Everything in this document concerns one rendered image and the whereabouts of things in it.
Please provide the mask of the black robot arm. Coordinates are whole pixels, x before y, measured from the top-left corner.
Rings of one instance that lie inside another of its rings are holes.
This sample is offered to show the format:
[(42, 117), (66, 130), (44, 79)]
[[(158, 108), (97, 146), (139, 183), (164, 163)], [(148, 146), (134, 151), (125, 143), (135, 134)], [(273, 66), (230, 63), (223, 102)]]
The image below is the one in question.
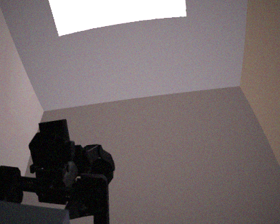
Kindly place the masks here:
[[(68, 164), (74, 176), (72, 187), (76, 187), (76, 178), (85, 173), (104, 175), (108, 189), (114, 177), (115, 166), (111, 154), (101, 145), (86, 145), (84, 148), (75, 145), (69, 139), (66, 119), (40, 122), (39, 130), (40, 133), (36, 133), (28, 145), (33, 162), (30, 173), (34, 174), (37, 168), (53, 168), (63, 178)], [(109, 224), (109, 191), (107, 201), (108, 212), (94, 216), (94, 224)]]

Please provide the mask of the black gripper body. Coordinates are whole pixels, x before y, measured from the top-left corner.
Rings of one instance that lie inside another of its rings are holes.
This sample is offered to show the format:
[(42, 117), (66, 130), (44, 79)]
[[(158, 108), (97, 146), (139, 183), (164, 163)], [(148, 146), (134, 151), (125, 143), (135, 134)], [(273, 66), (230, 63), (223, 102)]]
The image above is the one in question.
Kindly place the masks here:
[[(35, 192), (38, 195), (40, 203), (66, 205), (75, 189), (75, 187), (72, 187), (74, 182), (73, 172), (69, 169), (68, 164), (66, 164), (66, 166), (66, 174), (63, 178), (60, 177), (60, 172), (53, 168), (37, 168), (35, 170), (36, 177), (21, 176), (21, 171), (18, 167), (0, 166), (0, 171), (6, 170), (14, 172), (18, 203), (22, 203), (24, 191)], [(107, 178), (104, 175), (85, 173), (81, 173), (80, 177), (95, 179), (97, 181), (98, 214), (104, 215), (108, 212)]]

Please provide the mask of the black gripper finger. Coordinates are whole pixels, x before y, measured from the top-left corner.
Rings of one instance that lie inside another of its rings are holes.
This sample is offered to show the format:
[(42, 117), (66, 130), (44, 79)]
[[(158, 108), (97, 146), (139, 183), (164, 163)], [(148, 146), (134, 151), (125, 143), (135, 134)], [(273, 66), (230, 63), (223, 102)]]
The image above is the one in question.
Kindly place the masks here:
[(98, 214), (98, 183), (95, 179), (76, 178), (73, 195), (65, 207), (69, 211), (69, 219)]
[(0, 201), (18, 203), (14, 172), (0, 171)]

